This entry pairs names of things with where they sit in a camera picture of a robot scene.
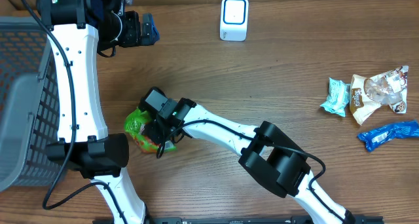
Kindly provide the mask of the mint green wipes pack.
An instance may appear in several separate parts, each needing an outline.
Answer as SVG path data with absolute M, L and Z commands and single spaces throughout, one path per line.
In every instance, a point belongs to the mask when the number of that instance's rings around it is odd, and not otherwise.
M 349 104 L 350 85 L 336 79 L 329 79 L 329 93 L 320 107 L 329 113 L 346 116 L 345 108 Z

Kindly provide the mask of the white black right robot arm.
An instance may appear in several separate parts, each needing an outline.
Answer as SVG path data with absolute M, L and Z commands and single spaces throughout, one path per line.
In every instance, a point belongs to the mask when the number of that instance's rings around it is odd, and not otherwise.
M 160 147 L 177 143 L 187 136 L 216 143 L 237 154 L 239 164 L 272 194 L 292 197 L 310 216 L 312 223 L 355 223 L 354 215 L 337 204 L 319 186 L 322 173 L 314 174 L 307 160 L 323 165 L 319 158 L 304 152 L 276 125 L 264 121 L 260 126 L 238 124 L 209 112 L 196 102 L 167 98 L 157 87 L 142 97 L 139 109 L 152 118 L 146 131 Z

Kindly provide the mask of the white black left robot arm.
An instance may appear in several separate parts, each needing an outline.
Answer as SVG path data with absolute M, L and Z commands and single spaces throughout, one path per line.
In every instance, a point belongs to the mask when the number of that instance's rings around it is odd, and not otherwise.
M 151 223 L 128 175 L 128 139 L 123 133 L 110 134 L 103 118 L 96 66 L 108 49 L 158 41 L 151 14 L 127 11 L 131 2 L 37 0 L 54 54 L 60 106 L 58 140 L 46 153 L 99 189 L 113 223 Z

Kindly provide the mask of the green snack bag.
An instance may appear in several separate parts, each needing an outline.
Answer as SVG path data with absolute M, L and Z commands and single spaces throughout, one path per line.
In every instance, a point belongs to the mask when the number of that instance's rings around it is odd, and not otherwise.
M 142 111 L 139 108 L 130 113 L 124 123 L 125 132 L 134 139 L 136 145 L 143 153 L 157 153 L 160 145 L 142 144 L 142 125 L 154 120 L 148 111 Z

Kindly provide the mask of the beige brown snack bag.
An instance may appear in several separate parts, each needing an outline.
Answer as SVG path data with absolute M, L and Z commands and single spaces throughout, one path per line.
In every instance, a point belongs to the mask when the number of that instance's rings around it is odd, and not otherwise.
M 409 66 L 362 77 L 353 75 L 350 84 L 350 111 L 355 121 L 362 125 L 377 109 L 389 106 L 397 114 L 407 111 L 407 78 Z

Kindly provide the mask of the blue Oreo cookie pack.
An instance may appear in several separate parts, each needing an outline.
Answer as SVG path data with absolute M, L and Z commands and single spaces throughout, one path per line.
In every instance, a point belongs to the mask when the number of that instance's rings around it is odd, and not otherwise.
M 357 138 L 365 144 L 368 152 L 372 152 L 393 139 L 418 138 L 418 122 L 405 121 L 387 124 L 368 132 L 359 133 Z

